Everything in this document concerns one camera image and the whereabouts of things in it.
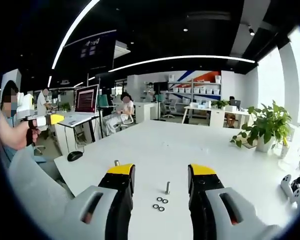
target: white desk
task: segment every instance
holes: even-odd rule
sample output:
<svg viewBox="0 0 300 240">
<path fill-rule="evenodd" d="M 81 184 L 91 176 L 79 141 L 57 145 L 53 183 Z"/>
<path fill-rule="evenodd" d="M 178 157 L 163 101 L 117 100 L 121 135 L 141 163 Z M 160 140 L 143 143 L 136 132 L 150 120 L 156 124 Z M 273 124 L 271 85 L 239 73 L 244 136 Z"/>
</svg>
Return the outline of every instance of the white desk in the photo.
<svg viewBox="0 0 300 240">
<path fill-rule="evenodd" d="M 225 187 L 232 187 L 254 204 L 266 224 L 286 225 L 295 209 L 280 188 L 288 174 L 278 167 L 277 157 L 229 143 L 238 129 L 214 128 L 161 121 L 145 121 L 98 142 L 87 145 L 84 154 L 55 164 L 66 184 L 77 196 L 97 186 L 114 161 L 135 164 L 133 210 L 129 240 L 192 240 L 189 211 L 188 164 L 213 168 Z M 297 172 L 289 172 L 292 178 Z M 165 195 L 167 181 L 170 195 Z M 157 197 L 169 200 L 165 211 L 152 205 Z"/>
<path fill-rule="evenodd" d="M 83 132 L 87 143 L 95 142 L 100 137 L 99 113 L 62 112 L 57 114 L 64 116 L 64 120 L 54 125 L 55 135 L 59 149 L 63 155 L 75 151 L 78 148 L 74 128 L 83 125 Z"/>
<path fill-rule="evenodd" d="M 184 107 L 184 114 L 182 118 L 182 124 L 185 122 L 188 110 L 199 110 L 199 111 L 209 111 L 210 115 L 210 126 L 222 128 L 224 126 L 225 114 L 240 115 L 239 118 L 239 129 L 241 129 L 243 124 L 247 124 L 250 120 L 250 114 L 247 111 L 226 111 L 217 108 L 197 108 L 192 106 Z"/>
<path fill-rule="evenodd" d="M 134 102 L 135 105 L 135 122 L 137 124 L 143 121 L 160 118 L 160 104 L 157 102 Z"/>
</svg>

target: window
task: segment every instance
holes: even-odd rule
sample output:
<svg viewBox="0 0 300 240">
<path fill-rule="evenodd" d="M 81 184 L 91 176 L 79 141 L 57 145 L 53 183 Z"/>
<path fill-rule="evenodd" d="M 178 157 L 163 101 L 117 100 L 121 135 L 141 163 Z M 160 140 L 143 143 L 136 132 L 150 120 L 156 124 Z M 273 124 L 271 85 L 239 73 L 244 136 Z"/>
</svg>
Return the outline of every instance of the window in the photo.
<svg viewBox="0 0 300 240">
<path fill-rule="evenodd" d="M 122 94 L 122 86 L 116 86 L 116 87 L 113 87 L 111 88 L 111 94 L 112 95 L 121 95 Z"/>
</svg>

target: led strip light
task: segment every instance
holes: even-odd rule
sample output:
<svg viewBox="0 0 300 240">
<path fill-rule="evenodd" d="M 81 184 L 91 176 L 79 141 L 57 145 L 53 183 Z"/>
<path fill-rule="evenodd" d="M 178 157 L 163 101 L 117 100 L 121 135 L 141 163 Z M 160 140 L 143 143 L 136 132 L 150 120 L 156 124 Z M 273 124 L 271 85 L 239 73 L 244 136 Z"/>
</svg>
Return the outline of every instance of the led strip light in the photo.
<svg viewBox="0 0 300 240">
<path fill-rule="evenodd" d="M 216 56 L 216 55 L 185 55 L 185 56 L 169 56 L 169 57 L 162 57 L 162 58 L 156 58 L 156 59 L 151 59 L 147 61 L 140 61 L 136 62 L 133 64 L 129 64 L 126 66 L 121 66 L 115 69 L 112 69 L 108 71 L 109 73 L 118 71 L 121 69 L 126 69 L 129 67 L 141 65 L 141 64 L 148 64 L 148 63 L 153 63 L 153 62 L 159 62 L 159 61 L 165 61 L 165 60 L 174 60 L 174 59 L 227 59 L 227 60 L 235 60 L 235 61 L 241 61 L 241 62 L 247 62 L 254 64 L 256 61 L 249 60 L 249 59 L 244 59 L 244 58 L 239 58 L 239 57 L 233 57 L 233 56 Z"/>
</svg>

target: computer monitor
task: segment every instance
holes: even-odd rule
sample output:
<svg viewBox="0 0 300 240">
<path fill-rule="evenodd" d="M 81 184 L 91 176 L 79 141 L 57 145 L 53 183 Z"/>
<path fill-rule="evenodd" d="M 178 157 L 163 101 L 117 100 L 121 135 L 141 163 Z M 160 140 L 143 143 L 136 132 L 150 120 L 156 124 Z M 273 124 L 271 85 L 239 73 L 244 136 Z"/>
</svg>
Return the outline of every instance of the computer monitor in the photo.
<svg viewBox="0 0 300 240">
<path fill-rule="evenodd" d="M 96 113 L 99 84 L 82 87 L 75 92 L 75 112 Z"/>
<path fill-rule="evenodd" d="M 241 101 L 240 100 L 230 100 L 230 106 L 236 106 L 238 109 L 240 108 Z"/>
<path fill-rule="evenodd" d="M 59 95 L 59 91 L 58 90 L 53 90 L 52 91 L 51 99 L 57 99 L 58 95 Z"/>
</svg>

